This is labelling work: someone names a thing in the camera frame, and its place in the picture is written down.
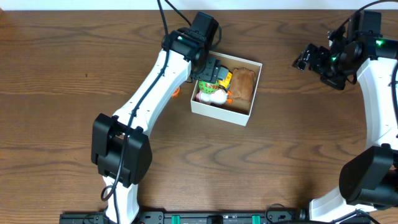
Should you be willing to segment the brown plush toy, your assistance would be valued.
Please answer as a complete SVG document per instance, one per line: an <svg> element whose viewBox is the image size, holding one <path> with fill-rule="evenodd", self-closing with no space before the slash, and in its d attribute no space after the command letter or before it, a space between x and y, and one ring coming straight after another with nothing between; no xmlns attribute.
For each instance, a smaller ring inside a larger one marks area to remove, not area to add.
<svg viewBox="0 0 398 224"><path fill-rule="evenodd" d="M233 70L229 91L234 100L251 101L254 91L256 74L247 68Z"/></svg>

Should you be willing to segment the green patterned ball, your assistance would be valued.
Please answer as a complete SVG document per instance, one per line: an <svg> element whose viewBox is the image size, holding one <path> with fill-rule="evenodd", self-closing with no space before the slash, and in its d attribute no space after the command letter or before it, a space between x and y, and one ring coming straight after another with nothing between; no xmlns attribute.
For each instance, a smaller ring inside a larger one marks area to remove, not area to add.
<svg viewBox="0 0 398 224"><path fill-rule="evenodd" d="M219 83L218 82L208 83L208 82L204 82L204 81L199 81L198 87L199 87L200 91L207 93L207 94L212 94L218 90Z"/></svg>

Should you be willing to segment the white pink duck toy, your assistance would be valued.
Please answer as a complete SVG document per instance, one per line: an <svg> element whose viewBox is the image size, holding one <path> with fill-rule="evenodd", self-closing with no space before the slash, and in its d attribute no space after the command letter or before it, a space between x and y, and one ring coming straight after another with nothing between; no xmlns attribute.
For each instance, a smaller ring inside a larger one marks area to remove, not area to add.
<svg viewBox="0 0 398 224"><path fill-rule="evenodd" d="M215 104L215 105L223 105L225 103L232 103L233 99L229 98L231 96L231 92L225 92L222 89L216 90L213 93L205 93L204 91L200 90L196 95L195 99L207 105Z"/></svg>

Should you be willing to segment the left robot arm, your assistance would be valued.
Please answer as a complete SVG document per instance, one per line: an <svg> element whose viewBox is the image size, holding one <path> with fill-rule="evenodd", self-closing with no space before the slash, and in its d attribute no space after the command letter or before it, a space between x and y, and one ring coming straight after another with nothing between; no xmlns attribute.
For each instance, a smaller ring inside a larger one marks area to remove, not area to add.
<svg viewBox="0 0 398 224"><path fill-rule="evenodd" d="M110 223L132 223L138 213L137 190L152 162L149 137L159 115L189 78L212 82L217 65L209 51L219 27L183 27L164 36L150 73L135 94L112 116L93 123L91 161L105 181L101 199L108 202Z"/></svg>

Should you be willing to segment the yellow grey toy truck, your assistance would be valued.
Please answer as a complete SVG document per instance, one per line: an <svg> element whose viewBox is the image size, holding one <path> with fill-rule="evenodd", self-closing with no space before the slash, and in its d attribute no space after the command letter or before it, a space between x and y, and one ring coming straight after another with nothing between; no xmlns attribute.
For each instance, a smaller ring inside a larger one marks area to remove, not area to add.
<svg viewBox="0 0 398 224"><path fill-rule="evenodd" d="M229 90L232 76L233 74L228 68L221 66L218 72L218 86L224 90Z"/></svg>

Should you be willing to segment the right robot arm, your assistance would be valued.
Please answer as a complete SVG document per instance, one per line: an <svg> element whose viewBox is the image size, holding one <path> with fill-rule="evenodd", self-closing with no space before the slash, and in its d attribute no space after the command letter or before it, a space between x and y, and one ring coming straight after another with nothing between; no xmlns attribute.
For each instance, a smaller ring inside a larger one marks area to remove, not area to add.
<svg viewBox="0 0 398 224"><path fill-rule="evenodd" d="M314 71L337 90L357 83L363 94L365 150L343 166L337 188L308 207L311 222L343 223L397 206L397 41L374 29L349 37L334 31L328 38L328 49L309 44L293 66Z"/></svg>

